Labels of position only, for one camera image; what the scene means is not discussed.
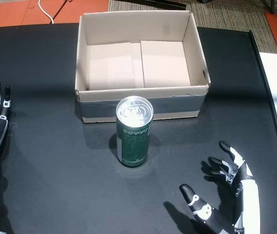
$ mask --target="gray carpet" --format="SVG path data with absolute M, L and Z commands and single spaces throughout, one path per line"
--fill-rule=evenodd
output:
M 195 21 L 199 27 L 231 29 L 238 31 L 252 30 L 261 52 L 277 53 L 277 45 L 271 33 L 269 24 L 264 14 L 265 6 L 262 3 L 262 10 L 252 10 L 252 7 L 245 7 L 242 2 L 252 0 L 215 0 L 212 3 L 202 4 L 196 0 L 187 0 L 187 9 L 194 14 Z M 227 4 L 229 1 L 240 2 L 239 7 Z M 129 10 L 159 10 L 154 7 L 138 5 L 134 3 L 110 0 L 109 11 Z

